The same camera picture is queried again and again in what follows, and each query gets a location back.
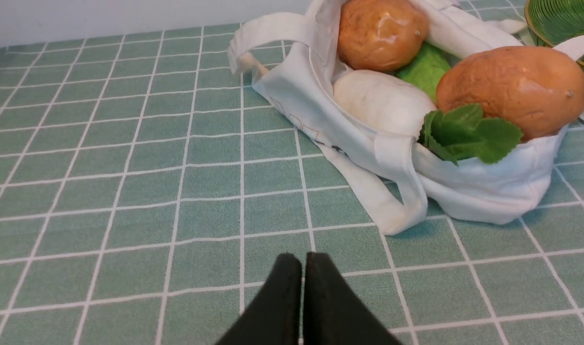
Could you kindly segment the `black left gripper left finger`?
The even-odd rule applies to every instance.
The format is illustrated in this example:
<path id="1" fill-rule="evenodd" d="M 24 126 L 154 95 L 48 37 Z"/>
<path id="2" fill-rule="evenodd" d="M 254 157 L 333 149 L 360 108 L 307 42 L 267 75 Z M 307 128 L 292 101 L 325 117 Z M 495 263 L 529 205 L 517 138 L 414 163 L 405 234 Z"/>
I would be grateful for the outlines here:
<path id="1" fill-rule="evenodd" d="M 218 345 L 296 345 L 302 265 L 291 253 L 279 254 L 259 292 Z"/>

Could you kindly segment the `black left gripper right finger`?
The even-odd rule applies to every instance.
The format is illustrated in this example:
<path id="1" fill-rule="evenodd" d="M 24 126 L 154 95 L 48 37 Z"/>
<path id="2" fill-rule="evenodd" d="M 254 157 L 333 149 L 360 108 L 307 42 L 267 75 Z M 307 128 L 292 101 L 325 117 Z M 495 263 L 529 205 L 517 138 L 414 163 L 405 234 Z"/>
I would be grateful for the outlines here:
<path id="1" fill-rule="evenodd" d="M 400 345 L 347 284 L 327 253 L 307 253 L 305 345 Z"/>

